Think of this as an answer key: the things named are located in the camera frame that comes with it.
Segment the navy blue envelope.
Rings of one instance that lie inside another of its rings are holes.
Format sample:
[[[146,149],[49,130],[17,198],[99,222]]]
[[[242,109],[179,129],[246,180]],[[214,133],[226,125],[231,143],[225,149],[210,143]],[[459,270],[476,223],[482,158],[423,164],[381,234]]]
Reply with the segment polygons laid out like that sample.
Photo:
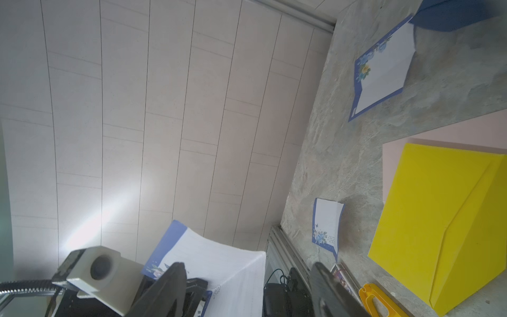
[[[451,32],[502,15],[506,15],[506,1],[424,0],[409,22],[426,30]]]

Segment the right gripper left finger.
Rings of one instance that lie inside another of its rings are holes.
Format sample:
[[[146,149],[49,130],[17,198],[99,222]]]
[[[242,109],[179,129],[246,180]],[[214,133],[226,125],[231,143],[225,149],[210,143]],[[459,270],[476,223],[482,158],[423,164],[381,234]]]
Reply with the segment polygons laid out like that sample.
[[[132,307],[125,316],[183,316],[186,284],[182,262],[175,262],[158,280],[143,276]]]

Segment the white blue floral letter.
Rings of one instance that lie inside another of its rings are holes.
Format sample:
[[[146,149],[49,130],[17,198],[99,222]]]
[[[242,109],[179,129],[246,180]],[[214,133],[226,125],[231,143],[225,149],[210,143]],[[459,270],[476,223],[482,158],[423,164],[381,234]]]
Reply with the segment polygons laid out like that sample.
[[[350,121],[402,92],[416,52],[412,18],[406,17],[356,59]]]
[[[216,243],[173,221],[142,273],[158,280],[173,263],[182,262],[188,279],[208,282],[205,316],[261,316],[266,258],[264,251]]]
[[[331,252],[338,261],[339,226],[345,205],[316,198],[312,214],[312,242]]]

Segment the yellow envelope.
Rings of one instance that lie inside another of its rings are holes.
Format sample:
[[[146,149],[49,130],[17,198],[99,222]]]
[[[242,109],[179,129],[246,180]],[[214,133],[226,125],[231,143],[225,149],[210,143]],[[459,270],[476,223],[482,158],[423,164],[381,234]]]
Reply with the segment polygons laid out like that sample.
[[[408,143],[370,258],[443,316],[506,269],[506,156]]]

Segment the pink envelope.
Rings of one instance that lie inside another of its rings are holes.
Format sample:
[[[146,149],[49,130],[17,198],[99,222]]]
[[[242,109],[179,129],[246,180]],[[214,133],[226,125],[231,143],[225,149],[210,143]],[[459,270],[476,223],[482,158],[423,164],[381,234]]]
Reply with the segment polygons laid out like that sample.
[[[386,202],[407,143],[506,154],[506,110],[450,124],[382,146],[382,200]]]

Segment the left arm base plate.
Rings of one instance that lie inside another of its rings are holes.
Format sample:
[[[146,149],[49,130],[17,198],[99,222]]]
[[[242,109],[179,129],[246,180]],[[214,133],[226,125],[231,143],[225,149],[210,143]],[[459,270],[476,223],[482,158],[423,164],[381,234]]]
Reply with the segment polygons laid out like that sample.
[[[279,283],[265,284],[262,316],[315,316],[310,290],[296,268]]]

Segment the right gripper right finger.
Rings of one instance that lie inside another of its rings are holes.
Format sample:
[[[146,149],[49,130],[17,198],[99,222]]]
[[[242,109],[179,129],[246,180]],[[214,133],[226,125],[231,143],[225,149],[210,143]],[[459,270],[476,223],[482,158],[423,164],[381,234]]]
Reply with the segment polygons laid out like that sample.
[[[316,317],[370,317],[365,308],[320,262],[313,264],[310,270],[310,290]]]

